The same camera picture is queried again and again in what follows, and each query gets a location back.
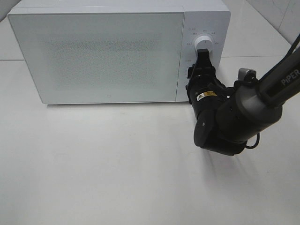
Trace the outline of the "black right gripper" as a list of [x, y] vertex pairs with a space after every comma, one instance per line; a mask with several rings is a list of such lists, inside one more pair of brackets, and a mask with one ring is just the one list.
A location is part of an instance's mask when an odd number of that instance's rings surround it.
[[197, 50], [196, 64], [188, 69], [186, 85], [188, 101], [195, 116], [204, 110], [214, 110], [226, 100], [225, 86], [217, 79], [216, 70], [210, 61], [208, 49]]

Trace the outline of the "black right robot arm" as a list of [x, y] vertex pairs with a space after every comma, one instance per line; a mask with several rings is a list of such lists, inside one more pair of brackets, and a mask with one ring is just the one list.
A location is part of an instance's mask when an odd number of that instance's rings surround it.
[[278, 122], [283, 104], [300, 91], [300, 40], [261, 79], [256, 71], [241, 68], [232, 87], [216, 76], [209, 51], [199, 49], [188, 69], [188, 101], [196, 118], [196, 146], [233, 156], [249, 149], [248, 140]]

